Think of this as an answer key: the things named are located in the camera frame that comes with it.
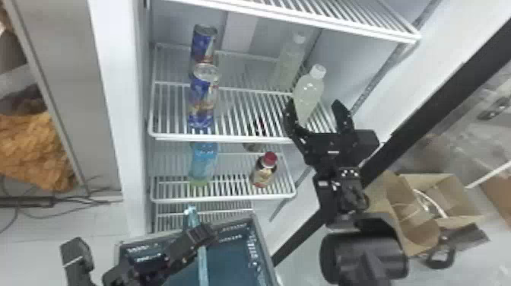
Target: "soda can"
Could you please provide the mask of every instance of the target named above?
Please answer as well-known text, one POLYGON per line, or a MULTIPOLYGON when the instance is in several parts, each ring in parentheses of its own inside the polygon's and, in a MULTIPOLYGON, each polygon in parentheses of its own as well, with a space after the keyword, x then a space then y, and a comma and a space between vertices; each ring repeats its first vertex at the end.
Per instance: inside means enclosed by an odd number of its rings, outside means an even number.
POLYGON ((214 44, 218 31, 213 26, 196 24, 193 27, 192 50, 190 52, 189 74, 198 63, 212 63, 214 59, 214 44))
POLYGON ((188 97, 190 127, 204 129, 213 123, 220 76, 218 68, 212 64, 197 64, 193 68, 188 97))

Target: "white bottle cap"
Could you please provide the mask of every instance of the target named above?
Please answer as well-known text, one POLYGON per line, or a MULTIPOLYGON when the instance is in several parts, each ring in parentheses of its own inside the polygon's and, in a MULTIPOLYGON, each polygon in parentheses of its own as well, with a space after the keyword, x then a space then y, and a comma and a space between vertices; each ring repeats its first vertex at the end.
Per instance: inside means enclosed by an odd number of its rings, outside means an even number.
POLYGON ((310 69, 310 76, 315 79, 322 79, 325 77, 326 74, 326 68, 322 65, 315 64, 313 68, 310 69))
POLYGON ((303 44, 305 43, 305 35, 303 33, 294 33, 293 34, 293 41, 297 44, 303 44))

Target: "cardboard box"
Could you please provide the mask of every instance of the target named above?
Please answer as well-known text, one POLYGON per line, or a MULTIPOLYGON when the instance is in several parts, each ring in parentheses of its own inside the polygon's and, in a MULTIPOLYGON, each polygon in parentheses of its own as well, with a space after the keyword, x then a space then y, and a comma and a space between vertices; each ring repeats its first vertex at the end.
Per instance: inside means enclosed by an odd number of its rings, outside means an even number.
POLYGON ((432 198, 449 216, 437 218, 440 227, 457 229, 477 223, 483 215, 465 194, 465 187, 459 179, 448 173, 403 174, 412 189, 418 189, 432 198))
POLYGON ((481 184, 484 194, 511 227, 511 179, 495 176, 481 184))
POLYGON ((392 216, 407 256, 415 256, 438 244, 438 224, 432 214, 420 208, 410 186, 402 178, 386 171, 365 189, 365 193, 370 199, 367 211, 385 212, 392 216))
POLYGON ((389 213, 407 256, 424 253, 438 244, 440 228, 456 229, 482 219, 452 174, 406 174, 386 171, 366 189, 371 206, 367 211, 389 213), (425 192, 448 214, 436 218, 425 211, 413 189, 425 192))

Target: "black cable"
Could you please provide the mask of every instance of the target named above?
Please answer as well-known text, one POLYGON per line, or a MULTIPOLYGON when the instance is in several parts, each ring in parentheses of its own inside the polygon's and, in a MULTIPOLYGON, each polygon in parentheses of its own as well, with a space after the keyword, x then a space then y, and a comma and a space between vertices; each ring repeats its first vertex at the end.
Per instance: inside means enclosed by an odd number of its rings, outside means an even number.
MULTIPOLYGON (((35 189, 36 189, 35 186, 30 187, 29 189, 27 189, 21 195, 21 197, 28 195, 30 192, 34 191, 35 189)), ((5 176, 0 176, 0 191, 2 191, 4 194, 6 194, 6 196, 12 197, 12 195, 5 188, 5 176)), ((7 229, 9 229, 15 223, 15 221, 19 218, 19 214, 23 214, 26 217, 32 218, 32 219, 56 218, 56 217, 59 217, 59 216, 62 216, 62 215, 70 214, 72 212, 81 211, 81 210, 84 210, 84 209, 93 208, 93 207, 97 207, 97 206, 100 206, 100 205, 110 205, 110 204, 113 204, 113 203, 122 202, 122 200, 116 200, 116 201, 96 200, 96 199, 92 199, 90 197, 90 194, 92 194, 92 193, 95 193, 95 192, 107 192, 107 191, 117 191, 117 190, 111 190, 111 189, 108 189, 108 188, 101 188, 101 189, 95 189, 93 191, 90 191, 88 195, 70 195, 68 197, 56 197, 56 196, 54 196, 57 202, 74 202, 74 203, 80 203, 80 204, 83 204, 83 205, 86 205, 86 206, 78 207, 78 208, 72 208, 70 210, 62 211, 62 212, 59 212, 59 213, 56 213, 56 214, 48 214, 48 215, 41 215, 41 216, 33 215, 30 212, 21 209, 20 208, 20 203, 21 202, 18 201, 18 204, 17 204, 17 206, 14 209, 15 213, 14 213, 13 218, 11 219, 11 221, 9 221, 9 223, 5 227, 2 228, 2 230, 0 231, 0 234, 4 233, 7 229)))
POLYGON ((8 224, 6 224, 1 230, 0 230, 0 234, 3 234, 6 230, 8 230, 10 227, 12 227, 12 225, 16 222, 17 218, 20 216, 20 209, 19 208, 15 208, 14 209, 14 215, 11 219, 11 221, 8 222, 8 224))
POLYGON ((75 212, 75 211, 81 211, 81 210, 84 210, 84 209, 93 208, 93 207, 97 207, 97 206, 98 205, 88 205, 88 206, 84 206, 84 207, 72 208, 72 209, 70 209, 68 211, 63 211, 63 212, 59 212, 59 213, 56 213, 56 214, 48 214, 48 215, 41 215, 41 216, 33 215, 33 214, 29 213, 28 211, 25 211, 23 209, 20 209, 19 212, 22 215, 26 216, 26 217, 29 217, 29 218, 32 218, 32 219, 41 220, 41 219, 47 219, 47 218, 60 217, 60 216, 67 215, 67 214, 70 214, 70 213, 75 212))

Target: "white wire rack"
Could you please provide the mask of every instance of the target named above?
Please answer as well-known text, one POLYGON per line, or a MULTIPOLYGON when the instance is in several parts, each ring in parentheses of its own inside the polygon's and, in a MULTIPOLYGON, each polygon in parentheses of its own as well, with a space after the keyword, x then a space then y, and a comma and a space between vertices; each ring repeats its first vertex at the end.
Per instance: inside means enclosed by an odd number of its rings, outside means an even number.
POLYGON ((197 187, 190 186, 188 179, 192 160, 189 144, 152 140, 149 145, 151 200, 157 204, 287 199, 297 193, 280 148, 274 149, 278 168, 273 183, 266 188, 256 188, 249 181, 249 174, 263 153, 225 151, 230 145, 221 145, 213 179, 206 186, 197 187))
MULTIPOLYGON (((189 46, 156 43, 154 83, 189 86, 189 60, 189 46)), ((291 94, 291 89, 277 91, 270 85, 276 63, 277 59, 274 58, 238 52, 217 51, 214 57, 214 65, 221 73, 221 90, 291 94)), ((299 75, 305 73, 302 66, 299 75)))
MULTIPOLYGON (((154 84, 148 133, 158 140, 257 142, 290 144, 282 126, 282 110, 289 97, 248 91, 220 91, 214 124, 207 129, 188 125, 189 87, 154 84)), ((313 132, 334 132, 330 109, 318 104, 306 127, 313 132)))
POLYGON ((232 211, 252 211, 251 201, 233 201, 233 202, 193 202, 182 204, 156 204, 156 212, 159 215, 182 215, 188 208, 188 205, 194 205, 199 214, 213 214, 232 211))
MULTIPOLYGON (((243 207, 244 203, 241 203, 242 205, 239 205, 239 203, 236 203, 234 205, 217 205, 218 203, 208 203, 209 206, 207 208, 214 209, 214 208, 223 208, 220 211, 202 211, 201 208, 197 205, 198 210, 198 218, 200 222, 204 223, 211 223, 215 221, 221 221, 226 218, 234 218, 236 216, 245 215, 249 212, 252 212, 251 209, 248 208, 240 208, 243 207)), ((169 231, 169 230, 181 230, 183 228, 183 213, 167 213, 165 212, 166 207, 169 207, 171 205, 156 205, 156 211, 155 211, 155 219, 154 219, 154 231, 155 232, 161 232, 161 231, 169 231)))
POLYGON ((401 43, 419 32, 380 0, 169 0, 401 43))

